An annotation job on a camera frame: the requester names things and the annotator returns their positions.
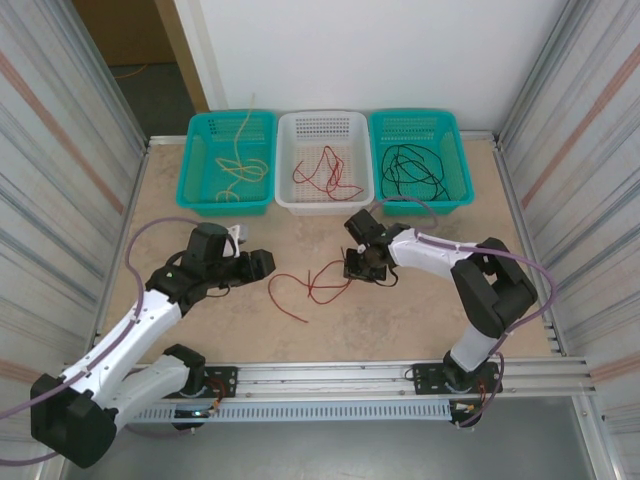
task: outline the teal basket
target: teal basket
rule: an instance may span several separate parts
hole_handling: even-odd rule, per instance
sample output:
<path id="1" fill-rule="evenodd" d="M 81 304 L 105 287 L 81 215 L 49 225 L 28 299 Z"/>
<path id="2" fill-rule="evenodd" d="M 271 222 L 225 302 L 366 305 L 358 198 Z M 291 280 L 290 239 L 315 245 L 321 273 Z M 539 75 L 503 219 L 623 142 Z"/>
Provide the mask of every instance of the teal basket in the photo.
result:
<path id="1" fill-rule="evenodd" d="M 400 194 L 426 202 L 439 215 L 473 201 L 467 158 L 455 117 L 440 110 L 390 110 L 369 118 L 376 198 Z M 418 170 L 419 162 L 423 167 Z M 425 171 L 433 177 L 424 179 Z M 416 203 L 391 201 L 387 215 L 428 215 Z"/>
<path id="2" fill-rule="evenodd" d="M 251 112 L 238 138 L 243 166 L 262 160 L 269 167 L 259 182 L 240 181 L 231 191 L 237 195 L 218 195 L 237 179 L 224 171 L 216 159 L 235 161 L 234 138 L 247 111 L 202 113 L 189 122 L 187 144 L 182 161 L 176 202 L 203 217 L 223 215 L 262 215 L 273 199 L 276 153 L 276 116 L 271 112 Z"/>

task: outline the yellow cable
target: yellow cable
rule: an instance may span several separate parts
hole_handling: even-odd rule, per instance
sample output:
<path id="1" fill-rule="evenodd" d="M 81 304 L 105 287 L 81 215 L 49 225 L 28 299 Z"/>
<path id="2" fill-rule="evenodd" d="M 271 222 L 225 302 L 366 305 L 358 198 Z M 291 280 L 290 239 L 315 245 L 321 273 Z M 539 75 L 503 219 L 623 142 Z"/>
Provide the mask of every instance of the yellow cable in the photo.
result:
<path id="1" fill-rule="evenodd" d="M 230 198 L 240 201 L 240 197 L 237 193 L 232 192 L 231 190 L 240 182 L 250 182 L 250 183 L 258 183 L 264 180 L 264 177 L 269 173 L 269 166 L 260 160 L 259 158 L 249 158 L 247 162 L 254 163 L 255 165 L 243 165 L 242 160 L 240 159 L 240 153 L 238 152 L 238 139 L 240 138 L 240 134 L 244 130 L 244 127 L 249 122 L 249 118 L 251 117 L 251 112 L 253 111 L 253 102 L 255 100 L 255 95 L 251 95 L 251 103 L 249 105 L 249 111 L 247 112 L 247 117 L 240 125 L 240 129 L 236 136 L 233 139 L 233 151 L 236 154 L 235 160 L 230 160 L 228 158 L 218 157 L 216 158 L 216 163 L 222 169 L 223 172 L 228 173 L 236 177 L 225 190 L 221 190 L 216 193 L 216 202 L 219 201 L 220 195 L 224 195 L 226 197 L 226 201 L 228 202 Z"/>

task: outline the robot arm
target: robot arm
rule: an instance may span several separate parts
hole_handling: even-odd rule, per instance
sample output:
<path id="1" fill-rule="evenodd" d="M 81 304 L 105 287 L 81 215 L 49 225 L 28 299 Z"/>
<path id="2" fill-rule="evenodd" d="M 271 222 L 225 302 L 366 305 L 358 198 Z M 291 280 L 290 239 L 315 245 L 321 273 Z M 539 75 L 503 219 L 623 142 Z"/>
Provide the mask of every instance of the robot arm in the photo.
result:
<path id="1" fill-rule="evenodd" d="M 187 249 L 173 255 L 151 275 L 137 318 L 134 305 L 93 350 L 58 378 L 45 374 L 33 384 L 31 398 L 86 373 L 31 408 L 33 438 L 86 468 L 104 455 L 118 431 L 149 404 L 177 391 L 187 395 L 199 392 L 205 359 L 182 345 L 165 350 L 148 368 L 131 375 L 129 372 L 164 332 L 206 297 L 210 288 L 246 285 L 275 270 L 271 253 L 240 251 L 246 236 L 244 226 L 227 230 L 211 223 L 199 224 L 191 233 Z"/>
<path id="2" fill-rule="evenodd" d="M 455 284 L 471 323 L 443 360 L 445 376 L 455 391 L 465 391 L 475 382 L 505 330 L 538 298 L 514 260 L 459 250 L 464 245 L 508 252 L 495 238 L 481 244 L 457 243 L 418 235 L 408 225 L 387 229 L 366 210 L 352 216 L 345 227 L 359 245 L 346 252 L 346 278 L 380 282 L 386 279 L 387 269 L 414 267 Z M 495 280 L 490 283 L 487 276 L 492 275 Z"/>

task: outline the beige tabletop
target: beige tabletop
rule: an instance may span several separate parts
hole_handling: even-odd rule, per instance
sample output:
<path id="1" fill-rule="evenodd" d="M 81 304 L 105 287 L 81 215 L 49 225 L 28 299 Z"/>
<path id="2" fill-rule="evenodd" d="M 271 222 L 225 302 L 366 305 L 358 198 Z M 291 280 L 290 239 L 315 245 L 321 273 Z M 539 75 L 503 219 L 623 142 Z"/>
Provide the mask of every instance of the beige tabletop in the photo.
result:
<path id="1" fill-rule="evenodd" d="M 154 146 L 131 224 L 130 234 L 145 223 L 166 216 L 185 216 L 231 226 L 249 226 L 243 249 L 273 253 L 276 273 L 307 278 L 331 260 L 341 258 L 340 247 L 354 242 L 343 227 L 346 216 L 296 217 L 273 203 L 260 217 L 198 217 L 175 203 L 182 153 L 181 145 Z M 501 239 L 510 250 L 520 244 L 496 170 L 488 141 L 467 141 L 476 200 L 452 214 L 440 217 L 433 235 L 464 242 L 481 242 L 489 236 Z M 388 217 L 390 224 L 425 223 L 424 217 Z M 183 250 L 193 227 L 185 223 L 161 224 L 145 232 L 136 243 L 132 263 L 144 280 L 173 253 Z M 197 304 L 166 332 L 143 357 L 154 361 L 162 351 L 181 343 L 208 362 L 303 362 L 441 358 L 469 324 L 451 282 L 411 268 L 396 270 L 395 288 L 353 282 L 336 301 L 318 306 L 307 298 L 304 287 L 287 278 L 274 281 L 279 303 L 308 320 L 304 324 L 276 309 L 263 280 L 233 289 L 225 298 Z M 342 279 L 339 265 L 331 267 L 323 282 Z M 327 292 L 318 293 L 326 298 Z M 107 315 L 105 330 L 115 325 L 135 301 L 135 283 L 120 267 Z M 506 356 L 550 355 L 540 320 L 519 329 L 502 348 Z"/>

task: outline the plastic basket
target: plastic basket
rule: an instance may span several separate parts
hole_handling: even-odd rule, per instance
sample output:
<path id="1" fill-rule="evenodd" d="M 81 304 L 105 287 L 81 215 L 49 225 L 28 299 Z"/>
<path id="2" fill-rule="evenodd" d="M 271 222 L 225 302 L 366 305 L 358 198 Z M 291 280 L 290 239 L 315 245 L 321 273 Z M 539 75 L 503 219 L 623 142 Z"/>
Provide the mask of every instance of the plastic basket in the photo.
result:
<path id="1" fill-rule="evenodd" d="M 440 215 L 473 201 L 471 175 L 456 119 L 451 113 L 438 110 L 379 111 L 373 113 L 369 121 L 378 200 L 398 195 L 400 183 L 401 195 L 427 202 Z M 390 163 L 398 153 L 400 156 L 397 158 L 404 163 Z M 434 176 L 430 177 L 432 180 L 415 181 L 416 178 L 424 178 L 421 177 L 423 171 L 416 170 L 415 164 L 410 163 L 415 161 L 425 165 Z M 428 215 L 412 202 L 392 201 L 385 203 L 383 208 L 388 215 Z"/>
<path id="2" fill-rule="evenodd" d="M 298 165 L 298 172 L 306 176 L 314 173 L 326 146 L 344 161 L 340 183 L 363 189 L 349 200 L 341 201 L 357 189 L 336 190 L 335 200 L 311 183 L 293 180 Z M 313 181 L 324 188 L 330 176 L 330 168 L 322 164 Z M 375 193 L 366 118 L 361 113 L 342 111 L 283 115 L 278 124 L 275 185 L 276 202 L 294 215 L 346 215 L 370 204 Z"/>
<path id="3" fill-rule="evenodd" d="M 243 166 L 255 165 L 250 159 L 267 164 L 269 171 L 259 182 L 238 182 L 231 191 L 219 195 L 236 179 L 224 171 L 217 158 L 235 160 L 234 138 L 247 111 L 202 113 L 189 122 L 176 202 L 204 217 L 222 215 L 261 215 L 273 199 L 276 147 L 276 116 L 254 111 L 238 138 Z"/>

